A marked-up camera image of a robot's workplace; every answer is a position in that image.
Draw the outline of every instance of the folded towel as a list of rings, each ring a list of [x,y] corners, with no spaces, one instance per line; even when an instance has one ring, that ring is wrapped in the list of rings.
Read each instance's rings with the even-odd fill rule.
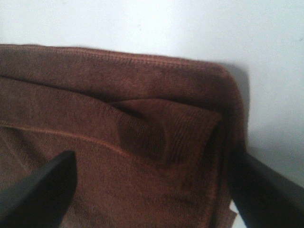
[[[0,189],[75,151],[62,227],[231,227],[227,162],[243,121],[214,63],[0,45]]]

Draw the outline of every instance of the brown towel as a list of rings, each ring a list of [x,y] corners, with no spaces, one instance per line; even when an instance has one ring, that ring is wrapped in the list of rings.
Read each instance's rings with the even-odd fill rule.
[[[0,189],[64,150],[78,186],[62,227],[228,228],[243,106],[214,63],[0,45]]]

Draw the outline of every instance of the towel fold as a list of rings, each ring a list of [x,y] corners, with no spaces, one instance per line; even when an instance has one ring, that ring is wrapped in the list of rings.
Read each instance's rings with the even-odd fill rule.
[[[62,227],[231,227],[227,162],[243,121],[214,63],[0,45],[0,188],[75,151]]]

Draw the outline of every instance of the brown fabric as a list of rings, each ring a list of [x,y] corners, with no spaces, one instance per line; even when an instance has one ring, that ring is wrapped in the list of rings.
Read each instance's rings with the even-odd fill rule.
[[[240,140],[240,94],[217,64],[0,45],[0,187],[74,150],[63,227],[231,227],[227,158]]]

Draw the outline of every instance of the white background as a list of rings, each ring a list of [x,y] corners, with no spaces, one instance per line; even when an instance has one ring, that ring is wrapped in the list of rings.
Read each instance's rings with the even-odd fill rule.
[[[250,107],[248,152],[304,187],[303,0],[0,0],[0,43],[222,63]]]

